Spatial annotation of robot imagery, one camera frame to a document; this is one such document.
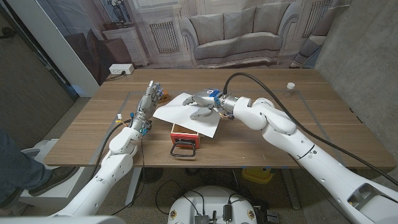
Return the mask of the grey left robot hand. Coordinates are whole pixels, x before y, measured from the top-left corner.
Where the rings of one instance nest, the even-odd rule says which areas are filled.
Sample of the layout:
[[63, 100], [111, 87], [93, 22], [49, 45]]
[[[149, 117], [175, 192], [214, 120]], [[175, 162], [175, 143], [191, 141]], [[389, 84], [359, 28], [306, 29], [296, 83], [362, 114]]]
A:
[[163, 97], [164, 92], [159, 82], [150, 81], [144, 96], [137, 104], [136, 112], [129, 124], [130, 128], [135, 129], [141, 135], [145, 135], [151, 129], [150, 118], [155, 112], [158, 102]]

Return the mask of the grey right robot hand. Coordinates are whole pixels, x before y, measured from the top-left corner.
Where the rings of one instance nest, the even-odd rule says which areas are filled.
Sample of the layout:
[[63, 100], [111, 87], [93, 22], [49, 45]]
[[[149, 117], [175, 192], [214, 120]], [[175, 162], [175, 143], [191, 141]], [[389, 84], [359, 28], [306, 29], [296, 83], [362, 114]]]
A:
[[233, 110], [237, 100], [238, 97], [224, 94], [218, 89], [208, 88], [189, 96], [183, 101], [182, 105], [195, 103], [199, 106], [199, 109], [190, 115], [190, 119], [208, 117], [213, 112], [217, 112], [222, 118], [227, 117], [233, 120]]

